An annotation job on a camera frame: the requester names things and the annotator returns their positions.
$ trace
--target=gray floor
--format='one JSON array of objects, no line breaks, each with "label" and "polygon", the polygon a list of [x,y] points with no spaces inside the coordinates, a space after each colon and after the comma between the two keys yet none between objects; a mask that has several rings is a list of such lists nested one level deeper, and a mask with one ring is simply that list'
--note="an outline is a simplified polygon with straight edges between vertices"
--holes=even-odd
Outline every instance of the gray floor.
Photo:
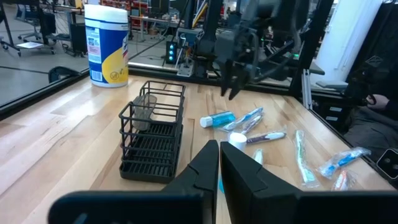
[{"label": "gray floor", "polygon": [[0,68],[0,105],[48,84],[47,74]]},{"label": "gray floor", "polygon": [[[21,44],[23,41],[17,38],[18,35],[33,32],[33,27],[29,24],[14,19],[16,15],[15,5],[5,4],[4,7],[10,26],[12,39],[15,44]],[[76,20],[77,22],[83,22],[84,17],[77,16]],[[56,22],[58,33],[68,32],[65,14],[56,14]],[[137,32],[134,32],[133,34],[134,38],[129,42],[129,56],[144,50],[148,46],[158,41],[158,38],[145,35],[146,41],[140,42],[138,41],[139,34]],[[0,36],[4,37],[4,41],[9,41],[6,27],[3,22],[0,24]],[[40,50],[21,50],[21,57],[18,56],[14,49],[0,49],[0,106],[7,101],[13,100],[22,95],[26,95],[49,84],[46,74],[21,70],[32,70],[47,73],[51,68],[56,66],[69,67],[78,71],[88,68],[87,57],[72,57],[68,54],[65,54],[62,44],[68,44],[68,42],[57,42],[55,45],[53,45],[56,51],[55,55],[52,55],[51,51],[46,48],[42,48]],[[133,58],[131,61],[150,65],[162,65],[163,59],[161,59],[161,56],[165,55],[165,45],[166,41],[164,40],[155,47]],[[21,70],[5,69],[4,67],[11,67]]]}]

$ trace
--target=workshop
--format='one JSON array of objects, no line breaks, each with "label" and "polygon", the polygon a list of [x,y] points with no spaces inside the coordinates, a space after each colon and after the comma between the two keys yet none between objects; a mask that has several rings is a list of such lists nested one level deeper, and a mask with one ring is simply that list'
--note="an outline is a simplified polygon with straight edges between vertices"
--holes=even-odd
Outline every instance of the workshop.
[{"label": "workshop", "polygon": [[1,224],[398,223],[398,0],[0,0],[0,44]]}]

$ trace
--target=disinfecting wipes canister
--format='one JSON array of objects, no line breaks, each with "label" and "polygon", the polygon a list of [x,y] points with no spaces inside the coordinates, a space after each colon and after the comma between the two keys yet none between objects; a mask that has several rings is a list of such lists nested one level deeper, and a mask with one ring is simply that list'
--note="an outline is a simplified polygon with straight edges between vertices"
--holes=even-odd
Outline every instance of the disinfecting wipes canister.
[{"label": "disinfecting wipes canister", "polygon": [[94,85],[127,84],[127,11],[109,6],[85,5],[86,41],[90,78]]}]

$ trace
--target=wire basket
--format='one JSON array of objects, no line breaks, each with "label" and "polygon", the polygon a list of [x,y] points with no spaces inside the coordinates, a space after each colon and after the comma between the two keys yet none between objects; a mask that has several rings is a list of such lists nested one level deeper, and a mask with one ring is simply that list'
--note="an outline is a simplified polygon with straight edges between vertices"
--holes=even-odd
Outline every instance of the wire basket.
[{"label": "wire basket", "polygon": [[169,183],[175,177],[182,135],[185,86],[147,81],[120,112],[122,178]]}]

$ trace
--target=white cap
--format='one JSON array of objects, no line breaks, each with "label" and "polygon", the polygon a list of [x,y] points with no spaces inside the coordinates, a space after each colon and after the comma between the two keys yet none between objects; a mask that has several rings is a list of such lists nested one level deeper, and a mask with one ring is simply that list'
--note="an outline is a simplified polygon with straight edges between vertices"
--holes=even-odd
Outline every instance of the white cap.
[{"label": "white cap", "polygon": [[213,125],[213,118],[210,116],[200,118],[200,126],[203,128],[207,128]]},{"label": "white cap", "polygon": [[240,151],[244,151],[244,148],[246,147],[246,141],[247,137],[244,134],[241,133],[231,133],[229,135],[229,140],[228,142],[235,146],[237,149]]},{"label": "white cap", "polygon": [[128,23],[126,10],[102,5],[85,4],[85,18],[106,22]]}]

